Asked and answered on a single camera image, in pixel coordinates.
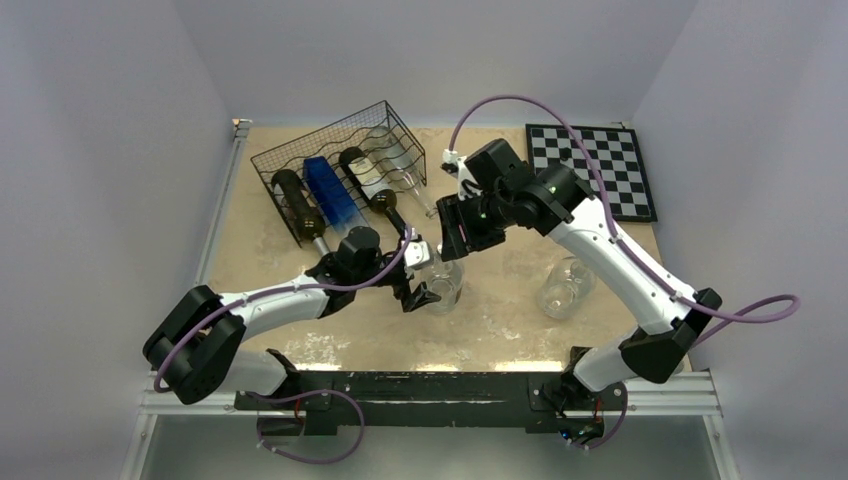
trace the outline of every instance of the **wall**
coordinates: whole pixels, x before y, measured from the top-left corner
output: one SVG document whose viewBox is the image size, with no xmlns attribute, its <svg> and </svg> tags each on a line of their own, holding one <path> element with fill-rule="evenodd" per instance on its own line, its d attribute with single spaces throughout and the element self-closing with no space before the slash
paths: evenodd
<svg viewBox="0 0 848 480">
<path fill-rule="evenodd" d="M 3 478 L 117 478 L 232 123 L 167 0 L 0 2 Z"/>
<path fill-rule="evenodd" d="M 670 268 L 728 309 L 785 291 L 805 301 L 693 354 L 713 370 L 746 479 L 848 469 L 846 44 L 844 2 L 701 0 L 633 119 Z"/>
<path fill-rule="evenodd" d="M 387 99 L 407 121 L 455 122 L 494 93 L 577 121 L 636 111 L 696 0 L 176 0 L 230 111 L 321 124 Z M 475 123 L 550 121 L 519 104 Z"/>
</svg>

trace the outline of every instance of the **black and white checkerboard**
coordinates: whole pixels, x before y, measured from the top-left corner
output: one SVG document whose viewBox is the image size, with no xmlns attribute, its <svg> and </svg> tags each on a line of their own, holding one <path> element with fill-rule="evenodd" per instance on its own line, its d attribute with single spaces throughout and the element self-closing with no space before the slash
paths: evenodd
<svg viewBox="0 0 848 480">
<path fill-rule="evenodd" d="M 657 220 L 648 178 L 636 141 L 636 132 L 628 129 L 574 127 L 593 158 L 600 161 L 601 175 L 610 198 L 613 218 L 624 222 Z M 527 125 L 527 158 L 537 173 L 550 162 L 563 161 L 584 180 L 591 173 L 583 152 L 556 125 Z M 590 180 L 592 189 L 598 184 Z"/>
</svg>

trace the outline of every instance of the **chessboard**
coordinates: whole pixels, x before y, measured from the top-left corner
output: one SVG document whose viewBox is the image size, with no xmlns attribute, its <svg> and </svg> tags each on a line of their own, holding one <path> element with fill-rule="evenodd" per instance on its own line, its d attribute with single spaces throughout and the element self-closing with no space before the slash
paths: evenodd
<svg viewBox="0 0 848 480">
<path fill-rule="evenodd" d="M 600 162 L 613 218 L 619 222 L 655 222 L 657 213 L 636 132 L 623 128 L 575 126 L 574 129 L 589 155 Z M 527 158 L 536 173 L 551 162 L 562 162 L 580 178 L 589 180 L 592 189 L 598 191 L 583 153 L 561 126 L 527 124 Z"/>
</svg>

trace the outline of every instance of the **worn tabletop surface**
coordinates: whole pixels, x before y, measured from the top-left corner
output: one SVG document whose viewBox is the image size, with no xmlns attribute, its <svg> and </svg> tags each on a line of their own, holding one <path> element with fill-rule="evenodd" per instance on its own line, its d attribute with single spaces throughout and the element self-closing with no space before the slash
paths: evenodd
<svg viewBox="0 0 848 480">
<path fill-rule="evenodd" d="M 266 193 L 250 157 L 314 128 L 253 128 L 238 168 L 209 284 L 217 292 L 237 292 L 290 280 L 314 266 L 311 245 L 297 247 Z M 411 128 L 427 154 L 433 199 L 455 193 L 453 178 L 438 164 L 450 129 Z M 489 140 L 507 139 L 526 157 L 523 128 L 466 128 L 457 150 L 468 154 Z M 399 195 L 399 210 L 432 245 L 440 241 L 437 220 L 426 220 L 411 200 Z M 397 235 L 384 217 L 367 218 L 395 248 Z M 647 224 L 624 224 L 642 247 L 659 259 Z M 338 239 L 328 236 L 330 248 Z M 574 318 L 545 316 L 534 302 L 536 290 L 558 259 L 569 253 L 534 231 L 514 227 L 506 243 L 463 260 L 465 285 L 457 308 L 435 316 L 421 309 L 403 314 L 389 288 L 357 293 L 356 301 L 335 315 L 290 324 L 246 342 L 243 348 L 275 348 L 299 368 L 345 370 L 557 370 L 572 345 L 597 346 L 635 326 L 624 304 L 598 282 Z"/>
</svg>

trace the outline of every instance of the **clear glass bottle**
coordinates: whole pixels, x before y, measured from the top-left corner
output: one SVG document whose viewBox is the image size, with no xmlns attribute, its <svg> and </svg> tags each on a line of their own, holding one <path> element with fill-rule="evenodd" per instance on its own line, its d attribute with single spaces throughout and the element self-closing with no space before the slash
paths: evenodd
<svg viewBox="0 0 848 480">
<path fill-rule="evenodd" d="M 433 251 L 433 264 L 421 271 L 421 281 L 426 282 L 427 289 L 442 299 L 424 308 L 437 315 L 453 311 L 462 296 L 462 277 L 463 268 L 458 260 L 443 262 L 438 252 Z"/>
<path fill-rule="evenodd" d="M 595 282 L 595 273 L 580 259 L 564 258 L 551 269 L 536 294 L 536 303 L 549 317 L 567 319 L 580 309 Z"/>
<path fill-rule="evenodd" d="M 394 133 L 383 125 L 372 128 L 362 142 L 362 149 L 377 162 L 377 168 L 386 173 L 396 189 L 411 196 L 424 209 L 427 218 L 438 214 L 436 203 L 424 189 L 418 165 Z"/>
</svg>

